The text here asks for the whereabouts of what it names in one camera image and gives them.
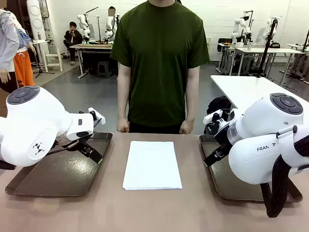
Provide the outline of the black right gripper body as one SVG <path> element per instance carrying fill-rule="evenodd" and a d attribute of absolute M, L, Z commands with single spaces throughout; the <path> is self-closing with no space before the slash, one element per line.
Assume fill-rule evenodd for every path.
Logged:
<path fill-rule="evenodd" d="M 214 136 L 216 142 L 220 145 L 216 152 L 229 152 L 232 148 L 232 144 L 228 139 L 228 129 L 230 127 L 229 122 L 215 122 L 215 126 L 218 126 L 218 131 Z"/>

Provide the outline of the person's left hand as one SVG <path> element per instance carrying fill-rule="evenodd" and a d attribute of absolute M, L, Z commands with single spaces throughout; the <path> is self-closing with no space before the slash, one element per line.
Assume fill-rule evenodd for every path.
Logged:
<path fill-rule="evenodd" d="M 191 134 L 194 129 L 195 119 L 186 118 L 180 127 L 179 134 Z"/>

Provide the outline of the person's right hand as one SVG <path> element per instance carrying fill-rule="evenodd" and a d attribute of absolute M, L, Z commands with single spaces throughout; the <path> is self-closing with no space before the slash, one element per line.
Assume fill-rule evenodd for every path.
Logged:
<path fill-rule="evenodd" d="M 129 132 L 129 122 L 124 118 L 118 118 L 117 122 L 117 131 L 121 133 L 128 133 Z"/>

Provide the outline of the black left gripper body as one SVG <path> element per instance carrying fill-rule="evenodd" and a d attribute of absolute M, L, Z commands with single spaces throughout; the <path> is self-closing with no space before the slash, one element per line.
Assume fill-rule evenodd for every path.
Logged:
<path fill-rule="evenodd" d="M 69 140 L 67 137 L 56 137 L 57 144 L 63 148 L 68 146 L 73 146 L 76 143 L 86 142 L 89 138 L 92 138 L 94 135 L 90 134 L 81 138 L 78 138 L 76 140 Z"/>

